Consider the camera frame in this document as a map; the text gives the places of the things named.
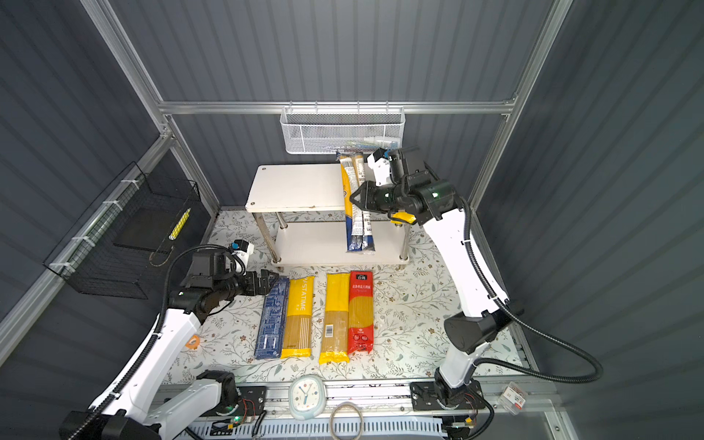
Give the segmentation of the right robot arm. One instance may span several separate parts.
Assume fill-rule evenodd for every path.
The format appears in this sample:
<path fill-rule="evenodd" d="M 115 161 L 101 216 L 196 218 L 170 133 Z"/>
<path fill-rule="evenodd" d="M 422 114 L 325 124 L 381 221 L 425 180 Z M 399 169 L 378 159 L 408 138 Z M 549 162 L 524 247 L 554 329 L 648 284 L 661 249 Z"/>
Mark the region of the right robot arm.
<path fill-rule="evenodd" d="M 476 369 L 484 364 L 557 383 L 583 384 L 601 378 L 603 366 L 590 353 L 526 324 L 512 310 L 508 293 L 492 275 L 479 249 L 472 231 L 474 212 L 469 202 L 452 183 L 437 176 L 419 150 L 377 148 L 367 161 L 373 179 L 352 192 L 352 205 L 420 226 L 440 252 L 458 293 L 461 311 L 445 321 L 450 345 L 434 374 L 434 393 L 442 407 L 459 405 Z M 592 372 L 554 375 L 485 357 L 491 342 L 511 323 L 587 361 Z"/>

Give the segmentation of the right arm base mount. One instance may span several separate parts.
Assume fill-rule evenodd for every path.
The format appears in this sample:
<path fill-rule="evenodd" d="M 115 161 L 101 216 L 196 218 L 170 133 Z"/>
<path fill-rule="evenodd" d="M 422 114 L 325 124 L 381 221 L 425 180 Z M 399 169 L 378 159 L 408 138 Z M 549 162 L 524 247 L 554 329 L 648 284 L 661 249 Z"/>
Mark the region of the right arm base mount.
<path fill-rule="evenodd" d="M 456 389 L 449 389 L 434 381 L 414 381 L 409 385 L 412 408 L 416 412 L 465 411 L 486 408 L 478 381 L 471 381 Z"/>

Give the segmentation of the red spaghetti bag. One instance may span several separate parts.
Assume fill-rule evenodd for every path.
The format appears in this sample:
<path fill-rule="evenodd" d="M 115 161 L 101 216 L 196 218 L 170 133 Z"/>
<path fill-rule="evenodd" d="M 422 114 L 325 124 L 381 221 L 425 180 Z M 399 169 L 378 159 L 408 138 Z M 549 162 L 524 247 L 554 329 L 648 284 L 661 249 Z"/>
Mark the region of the red spaghetti bag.
<path fill-rule="evenodd" d="M 348 303 L 348 354 L 370 353 L 374 344 L 373 273 L 350 273 Z"/>

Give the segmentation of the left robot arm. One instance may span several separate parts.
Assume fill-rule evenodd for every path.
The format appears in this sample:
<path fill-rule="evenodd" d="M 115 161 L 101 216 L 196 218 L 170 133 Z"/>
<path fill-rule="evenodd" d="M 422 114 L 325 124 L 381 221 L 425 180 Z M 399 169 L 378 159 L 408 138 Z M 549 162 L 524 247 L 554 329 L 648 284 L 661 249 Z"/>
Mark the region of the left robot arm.
<path fill-rule="evenodd" d="M 174 258 L 191 265 L 177 287 L 164 282 L 161 311 L 148 335 L 111 384 L 84 411 L 70 412 L 62 439 L 174 439 L 203 414 L 238 415 L 243 399 L 233 373 L 206 370 L 176 397 L 153 409 L 166 374 L 205 321 L 239 296 L 264 296 L 276 272 L 248 268 L 253 244 L 238 239 L 224 247 L 190 247 Z"/>

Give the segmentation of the clear blue spaghetti bag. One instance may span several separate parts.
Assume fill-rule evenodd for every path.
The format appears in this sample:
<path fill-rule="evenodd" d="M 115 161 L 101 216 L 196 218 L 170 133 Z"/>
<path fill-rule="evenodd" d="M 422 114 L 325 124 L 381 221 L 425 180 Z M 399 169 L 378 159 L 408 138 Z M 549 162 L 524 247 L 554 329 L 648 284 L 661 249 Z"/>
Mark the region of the clear blue spaghetti bag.
<path fill-rule="evenodd" d="M 350 196 L 366 183 L 363 156 L 340 155 L 341 179 L 344 193 L 346 222 L 346 251 L 351 253 L 373 253 L 375 244 L 372 235 L 370 212 L 363 211 L 350 201 Z"/>

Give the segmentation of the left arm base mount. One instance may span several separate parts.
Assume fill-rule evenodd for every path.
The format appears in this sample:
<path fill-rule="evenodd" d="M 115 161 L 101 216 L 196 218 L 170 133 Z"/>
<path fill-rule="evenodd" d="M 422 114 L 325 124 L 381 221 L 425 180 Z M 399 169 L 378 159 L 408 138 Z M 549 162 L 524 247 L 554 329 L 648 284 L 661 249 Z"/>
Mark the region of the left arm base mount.
<path fill-rule="evenodd" d="M 253 422 L 265 410 L 267 391 L 266 386 L 239 386 L 235 403 L 209 410 L 201 418 L 236 418 L 240 423 Z"/>

